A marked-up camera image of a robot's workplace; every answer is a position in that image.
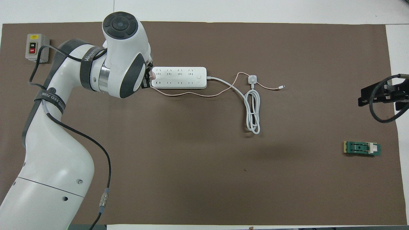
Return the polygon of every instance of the brown mat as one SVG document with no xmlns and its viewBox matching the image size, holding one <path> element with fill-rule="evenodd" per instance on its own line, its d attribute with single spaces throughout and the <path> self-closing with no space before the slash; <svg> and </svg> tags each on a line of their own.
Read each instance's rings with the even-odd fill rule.
<svg viewBox="0 0 409 230">
<path fill-rule="evenodd" d="M 233 91 L 170 98 L 153 89 L 117 99 L 73 91 L 63 122 L 111 155 L 110 199 L 100 223 L 221 225 L 403 225 L 405 201 L 395 123 L 357 106 L 360 89 L 390 75 L 385 26 L 144 22 L 156 66 L 204 66 L 232 82 L 259 82 L 261 133 L 245 132 Z M 37 88 L 26 35 L 58 46 L 71 38 L 102 45 L 100 23 L 6 24 L 0 53 L 0 201 L 24 162 L 21 131 Z M 43 82 L 50 64 L 40 66 Z M 236 83 L 249 90 L 247 79 Z M 224 89 L 211 81 L 203 94 Z M 393 114 L 380 105 L 381 117 Z M 104 154 L 73 223 L 91 223 L 107 179 Z M 346 155 L 342 142 L 382 145 L 379 157 Z"/>
</svg>

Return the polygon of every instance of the white robotic arm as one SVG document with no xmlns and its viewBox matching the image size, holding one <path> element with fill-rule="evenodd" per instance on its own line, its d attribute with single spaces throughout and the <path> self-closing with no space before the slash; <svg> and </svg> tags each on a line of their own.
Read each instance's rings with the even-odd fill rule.
<svg viewBox="0 0 409 230">
<path fill-rule="evenodd" d="M 47 117 L 58 121 L 73 88 L 125 98 L 149 87 L 151 48 L 142 24 L 131 14 L 115 12 L 103 24 L 107 52 L 79 39 L 59 48 L 81 62 L 56 53 L 23 131 L 26 157 L 21 172 L 0 206 L 0 227 L 64 230 L 91 184 L 94 163 L 88 151 Z"/>
</svg>

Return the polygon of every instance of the black cable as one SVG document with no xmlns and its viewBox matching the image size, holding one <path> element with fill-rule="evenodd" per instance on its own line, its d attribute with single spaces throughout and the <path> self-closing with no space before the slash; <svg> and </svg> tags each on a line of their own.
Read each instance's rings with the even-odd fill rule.
<svg viewBox="0 0 409 230">
<path fill-rule="evenodd" d="M 91 225 L 90 230 L 92 230 L 92 229 L 94 228 L 94 226 L 97 224 L 99 218 L 101 218 L 101 214 L 102 214 L 102 213 L 99 213 L 99 214 L 98 214 L 98 217 L 95 219 L 94 223 Z"/>
<path fill-rule="evenodd" d="M 385 82 L 389 81 L 390 79 L 398 78 L 398 77 L 400 77 L 400 74 L 387 77 L 387 78 L 383 79 L 382 81 L 380 81 L 380 82 L 375 86 L 375 88 L 373 88 L 372 93 L 371 93 L 371 96 L 369 97 L 369 111 L 371 112 L 372 117 L 375 118 L 375 120 L 377 120 L 377 121 L 379 121 L 379 122 L 381 122 L 381 123 L 389 123 L 389 122 L 392 122 L 392 121 L 396 120 L 398 117 L 402 116 L 402 114 L 409 109 L 409 103 L 407 103 L 397 114 L 395 114 L 393 117 L 388 118 L 388 119 L 386 119 L 386 120 L 380 119 L 380 118 L 375 114 L 375 111 L 373 110 L 373 100 L 375 99 L 376 91 L 377 91 Z"/>
<path fill-rule="evenodd" d="M 32 85 L 32 86 L 38 86 L 38 87 L 40 87 L 40 88 L 46 90 L 46 88 L 45 88 L 43 85 L 40 85 L 40 84 L 37 84 L 37 83 L 32 83 L 33 78 L 34 78 L 34 75 L 35 75 L 36 72 L 37 72 L 38 65 L 40 64 L 41 53 L 43 52 L 43 49 L 45 49 L 45 48 L 52 48 L 52 49 L 56 50 L 57 52 L 59 52 L 60 54 L 66 56 L 67 58 L 70 58 L 70 59 L 72 59 L 72 60 L 74 60 L 74 61 L 81 62 L 81 59 L 76 58 L 76 57 L 73 57 L 73 56 L 67 54 L 66 52 L 64 52 L 64 51 L 62 51 L 62 50 L 60 50 L 60 49 L 58 49 L 58 48 L 56 48 L 56 47 L 54 47 L 54 46 L 52 46 L 52 45 L 43 45 L 43 46 L 41 46 L 41 47 L 38 49 L 38 55 L 37 55 L 37 60 L 36 60 L 36 66 L 34 67 L 34 70 L 33 70 L 33 72 L 31 73 L 31 76 L 30 76 L 30 79 L 29 79 L 28 84 L 29 84 L 29 85 Z M 97 59 L 100 58 L 100 57 L 102 57 L 102 56 L 106 53 L 106 51 L 107 51 L 107 50 L 104 49 L 100 54 L 98 54 L 97 56 L 94 57 L 93 61 L 94 61 L 94 60 L 97 60 Z"/>
<path fill-rule="evenodd" d="M 69 127 L 68 125 L 66 125 L 66 124 L 64 124 L 64 123 L 62 123 L 62 122 L 60 122 L 60 121 L 57 120 L 57 119 L 55 119 L 50 113 L 47 113 L 47 116 L 48 116 L 52 121 L 54 121 L 55 123 L 61 125 L 62 127 L 66 128 L 66 129 L 68 129 L 68 130 L 70 130 L 70 131 L 72 131 L 72 132 L 74 132 L 74 133 L 76 133 L 76 134 L 78 134 L 78 135 L 81 135 L 81 136 L 87 138 L 88 140 L 92 141 L 94 144 L 96 144 L 99 148 L 102 149 L 102 151 L 103 151 L 103 152 L 105 153 L 105 155 L 106 155 L 106 159 L 108 160 L 108 170 L 109 170 L 109 171 L 108 171 L 108 183 L 107 183 L 106 187 L 109 188 L 109 184 L 110 184 L 110 182 L 111 182 L 111 159 L 109 158 L 109 154 L 108 154 L 108 152 L 105 150 L 105 148 L 102 147 L 101 144 L 99 144 L 96 140 L 92 139 L 90 136 L 88 136 L 88 135 L 86 135 L 86 134 L 84 134 L 84 133 L 82 133 L 82 132 L 80 132 L 80 131 L 78 131 L 78 130 L 76 130 L 76 129 L 74 129 L 74 128 L 71 128 L 71 127 Z"/>
</svg>

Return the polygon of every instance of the power outlet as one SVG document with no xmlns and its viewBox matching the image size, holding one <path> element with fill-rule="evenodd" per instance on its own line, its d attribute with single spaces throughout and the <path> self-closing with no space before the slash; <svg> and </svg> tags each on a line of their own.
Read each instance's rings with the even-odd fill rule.
<svg viewBox="0 0 409 230">
<path fill-rule="evenodd" d="M 205 67 L 154 67 L 156 79 L 151 81 L 157 89 L 204 89 L 207 86 Z"/>
</svg>

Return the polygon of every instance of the gray switch box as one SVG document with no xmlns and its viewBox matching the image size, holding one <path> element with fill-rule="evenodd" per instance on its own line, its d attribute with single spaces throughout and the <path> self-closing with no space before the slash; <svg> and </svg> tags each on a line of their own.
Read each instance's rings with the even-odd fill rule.
<svg viewBox="0 0 409 230">
<path fill-rule="evenodd" d="M 50 39 L 44 34 L 28 34 L 26 42 L 26 58 L 30 61 L 36 61 L 38 56 L 38 50 L 43 45 L 49 45 Z M 40 62 L 48 62 L 49 48 L 44 48 L 41 52 Z"/>
</svg>

